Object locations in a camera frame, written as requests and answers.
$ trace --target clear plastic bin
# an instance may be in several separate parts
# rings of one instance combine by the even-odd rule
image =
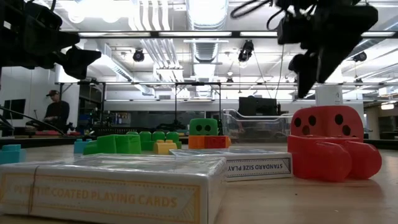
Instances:
[[[234,109],[223,109],[222,114],[223,133],[232,143],[287,142],[293,116],[243,116]]]

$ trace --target baseball cap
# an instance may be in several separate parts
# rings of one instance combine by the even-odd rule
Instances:
[[[46,96],[53,96],[53,95],[57,95],[57,94],[60,94],[60,92],[58,92],[57,90],[50,90]]]

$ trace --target green block with eyes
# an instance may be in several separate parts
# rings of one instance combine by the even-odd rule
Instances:
[[[211,118],[192,119],[189,123],[189,135],[217,136],[217,120]]]

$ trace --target blue toy block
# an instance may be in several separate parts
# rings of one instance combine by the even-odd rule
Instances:
[[[0,164],[25,162],[26,150],[21,145],[6,145],[0,151]]]
[[[91,139],[86,139],[86,141],[83,141],[82,139],[76,139],[75,147],[73,148],[73,153],[74,154],[82,154],[87,143],[90,141],[91,141]]]

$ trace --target yellow toy block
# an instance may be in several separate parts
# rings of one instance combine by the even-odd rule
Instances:
[[[173,140],[157,140],[154,145],[154,152],[158,155],[168,155],[170,149],[177,149],[177,145]]]

